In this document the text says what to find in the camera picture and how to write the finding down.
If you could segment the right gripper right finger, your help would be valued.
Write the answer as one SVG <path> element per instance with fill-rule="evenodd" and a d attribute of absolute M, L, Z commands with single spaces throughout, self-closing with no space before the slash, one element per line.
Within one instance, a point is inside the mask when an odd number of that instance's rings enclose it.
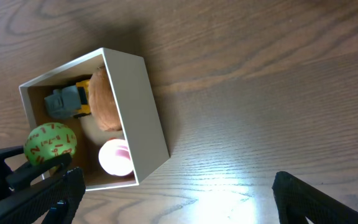
<path fill-rule="evenodd" d="M 276 173 L 273 196 L 281 224 L 358 223 L 358 212 L 288 172 Z"/>

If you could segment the brown plush bear toy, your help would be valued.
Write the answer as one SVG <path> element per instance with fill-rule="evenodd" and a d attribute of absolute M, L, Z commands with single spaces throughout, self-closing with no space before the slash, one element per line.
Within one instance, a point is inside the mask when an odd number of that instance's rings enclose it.
<path fill-rule="evenodd" d="M 121 131 L 122 124 L 105 67 L 97 69 L 89 80 L 89 107 L 102 131 Z"/>

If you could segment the white cardboard box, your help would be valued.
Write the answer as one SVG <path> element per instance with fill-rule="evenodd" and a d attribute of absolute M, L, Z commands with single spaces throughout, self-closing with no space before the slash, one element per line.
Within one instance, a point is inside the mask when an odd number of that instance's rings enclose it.
<path fill-rule="evenodd" d="M 54 119 L 47 113 L 44 98 L 55 89 L 90 80 L 105 67 L 110 80 L 121 131 L 102 131 L 92 114 L 80 118 Z M 19 87 L 31 131 L 45 123 L 62 123 L 76 135 L 71 165 L 84 173 L 88 191 L 138 185 L 169 158 L 149 77 L 142 57 L 100 48 L 55 68 Z M 126 176 L 108 174 L 98 154 L 110 139 L 127 141 L 134 171 Z"/>

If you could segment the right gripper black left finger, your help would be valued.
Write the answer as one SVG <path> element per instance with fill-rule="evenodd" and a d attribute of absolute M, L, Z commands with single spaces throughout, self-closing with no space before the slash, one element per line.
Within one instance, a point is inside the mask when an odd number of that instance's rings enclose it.
<path fill-rule="evenodd" d="M 0 223 L 71 223 L 85 194 L 79 167 L 47 178 L 0 200 Z"/>

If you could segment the green number ball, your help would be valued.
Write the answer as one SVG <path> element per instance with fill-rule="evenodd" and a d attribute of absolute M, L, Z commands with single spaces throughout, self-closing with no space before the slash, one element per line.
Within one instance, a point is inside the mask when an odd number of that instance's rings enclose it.
<path fill-rule="evenodd" d="M 45 123 L 33 129 L 24 143 L 24 154 L 33 165 L 61 154 L 76 152 L 77 138 L 75 133 L 62 123 Z"/>

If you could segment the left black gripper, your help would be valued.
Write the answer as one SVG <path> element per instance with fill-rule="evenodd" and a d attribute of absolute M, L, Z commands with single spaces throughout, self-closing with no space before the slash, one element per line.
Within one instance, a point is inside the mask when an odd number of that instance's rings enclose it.
<path fill-rule="evenodd" d="M 9 197 L 12 194 L 9 186 L 14 190 L 24 190 L 30 187 L 30 183 L 34 179 L 46 171 L 56 166 L 60 166 L 62 169 L 65 169 L 72 161 L 71 155 L 66 153 L 53 157 L 44 163 L 35 166 L 26 162 L 13 173 L 11 168 L 5 163 L 5 159 L 23 153 L 24 148 L 22 146 L 0 149 L 0 200 Z"/>

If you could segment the yellow grey toy truck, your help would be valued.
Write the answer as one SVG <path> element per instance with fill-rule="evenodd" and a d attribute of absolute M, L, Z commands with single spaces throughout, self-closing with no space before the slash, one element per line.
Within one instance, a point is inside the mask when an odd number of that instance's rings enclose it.
<path fill-rule="evenodd" d="M 89 106 L 89 82 L 83 80 L 74 85 L 55 89 L 44 98 L 45 107 L 54 119 L 80 118 L 91 114 Z"/>

